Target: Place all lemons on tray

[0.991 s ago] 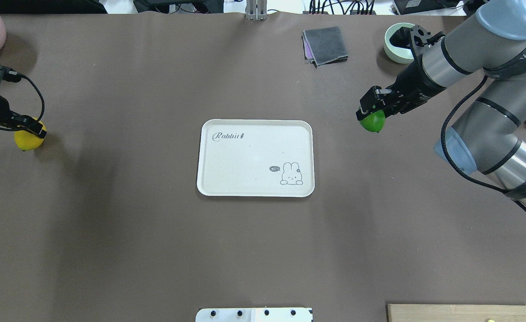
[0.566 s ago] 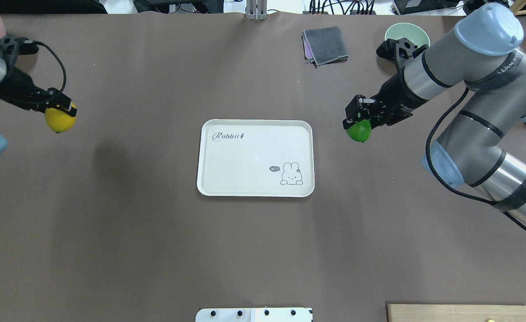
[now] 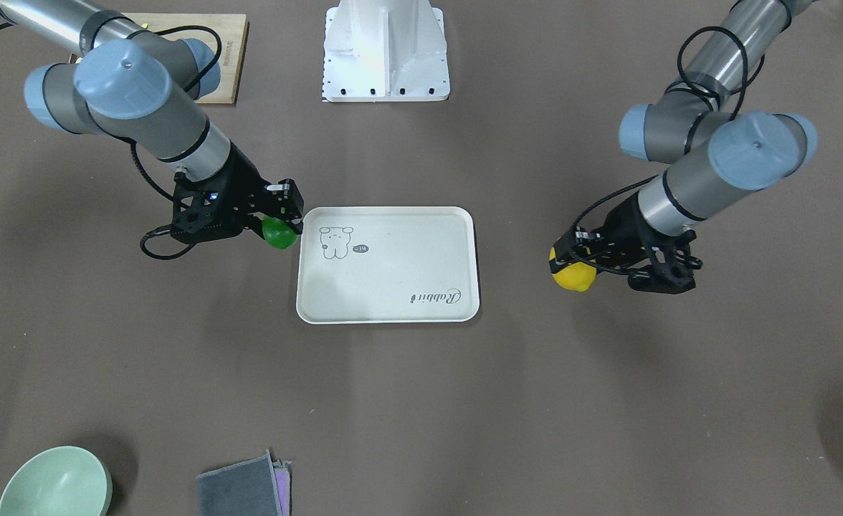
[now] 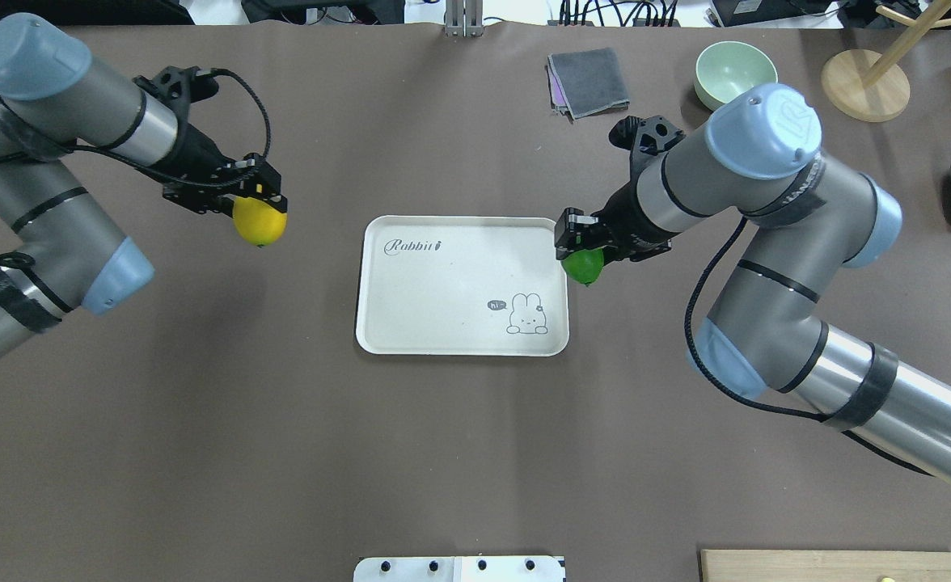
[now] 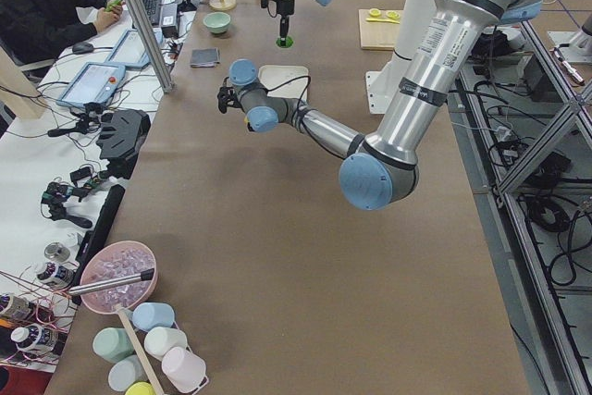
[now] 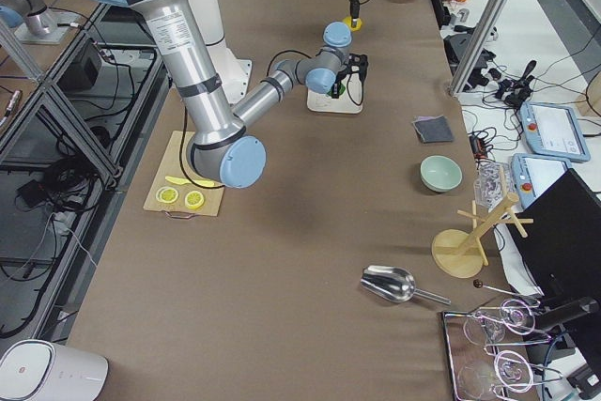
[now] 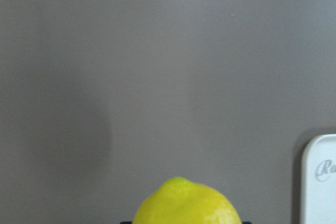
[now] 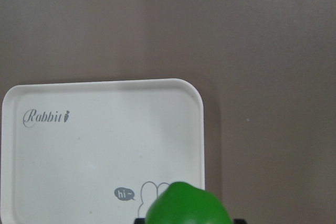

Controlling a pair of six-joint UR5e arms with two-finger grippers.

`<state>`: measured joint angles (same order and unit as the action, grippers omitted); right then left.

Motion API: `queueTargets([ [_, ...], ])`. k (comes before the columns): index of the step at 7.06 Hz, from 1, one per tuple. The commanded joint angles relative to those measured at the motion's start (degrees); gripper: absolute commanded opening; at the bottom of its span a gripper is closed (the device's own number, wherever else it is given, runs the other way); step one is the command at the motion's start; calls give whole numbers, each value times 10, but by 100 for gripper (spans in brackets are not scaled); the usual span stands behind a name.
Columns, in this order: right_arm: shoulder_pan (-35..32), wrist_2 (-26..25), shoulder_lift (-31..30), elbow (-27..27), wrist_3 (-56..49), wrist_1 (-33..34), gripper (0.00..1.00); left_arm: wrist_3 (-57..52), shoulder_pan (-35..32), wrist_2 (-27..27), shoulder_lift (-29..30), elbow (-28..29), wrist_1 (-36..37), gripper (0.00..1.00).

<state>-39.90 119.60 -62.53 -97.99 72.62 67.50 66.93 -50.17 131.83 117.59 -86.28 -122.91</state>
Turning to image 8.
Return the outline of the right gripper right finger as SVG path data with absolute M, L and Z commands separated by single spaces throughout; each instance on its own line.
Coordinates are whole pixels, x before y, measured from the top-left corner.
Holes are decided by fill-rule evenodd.
M 233 224 L 247 224 L 245 219 L 233 219 Z

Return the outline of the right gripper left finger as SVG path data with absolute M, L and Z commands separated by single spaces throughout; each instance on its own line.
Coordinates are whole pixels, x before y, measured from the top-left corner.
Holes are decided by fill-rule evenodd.
M 145 218 L 135 218 L 134 224 L 145 224 Z

